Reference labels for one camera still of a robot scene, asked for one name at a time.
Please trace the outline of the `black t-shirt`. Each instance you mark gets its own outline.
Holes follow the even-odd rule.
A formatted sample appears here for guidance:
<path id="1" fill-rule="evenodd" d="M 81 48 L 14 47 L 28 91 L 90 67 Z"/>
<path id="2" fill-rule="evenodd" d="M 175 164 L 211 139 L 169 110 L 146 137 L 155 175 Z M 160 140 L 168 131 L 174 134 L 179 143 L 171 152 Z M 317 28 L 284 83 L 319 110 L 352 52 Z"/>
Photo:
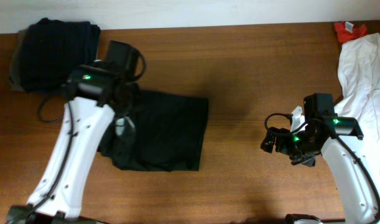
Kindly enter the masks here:
<path id="1" fill-rule="evenodd" d="M 121 170 L 198 171 L 208 109 L 207 98 L 142 90 L 139 108 L 110 124 L 98 151 Z"/>

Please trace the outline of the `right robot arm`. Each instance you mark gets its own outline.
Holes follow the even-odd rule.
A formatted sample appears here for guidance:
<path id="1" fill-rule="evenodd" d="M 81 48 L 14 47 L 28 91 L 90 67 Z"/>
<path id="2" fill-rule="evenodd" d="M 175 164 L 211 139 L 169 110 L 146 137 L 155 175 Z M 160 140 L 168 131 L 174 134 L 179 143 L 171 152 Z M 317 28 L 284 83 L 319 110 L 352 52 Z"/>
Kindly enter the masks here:
<path id="1" fill-rule="evenodd" d="M 366 136 L 355 118 L 332 106 L 306 106 L 284 113 L 289 129 L 269 126 L 261 149 L 289 157 L 292 165 L 313 167 L 322 156 L 334 178 L 346 223 L 380 223 L 380 184 L 373 175 Z"/>

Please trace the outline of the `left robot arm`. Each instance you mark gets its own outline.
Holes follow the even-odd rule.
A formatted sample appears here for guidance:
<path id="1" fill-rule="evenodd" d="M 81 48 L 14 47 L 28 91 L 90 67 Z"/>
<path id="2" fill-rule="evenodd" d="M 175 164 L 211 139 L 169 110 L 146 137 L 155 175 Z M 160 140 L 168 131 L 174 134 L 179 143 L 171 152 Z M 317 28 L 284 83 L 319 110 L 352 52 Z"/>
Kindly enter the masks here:
<path id="1" fill-rule="evenodd" d="M 65 89 L 63 122 L 47 168 L 26 205 L 13 205 L 7 223 L 95 223 L 80 215 L 86 180 L 105 132 L 132 125 L 125 117 L 139 93 L 137 84 Z"/>

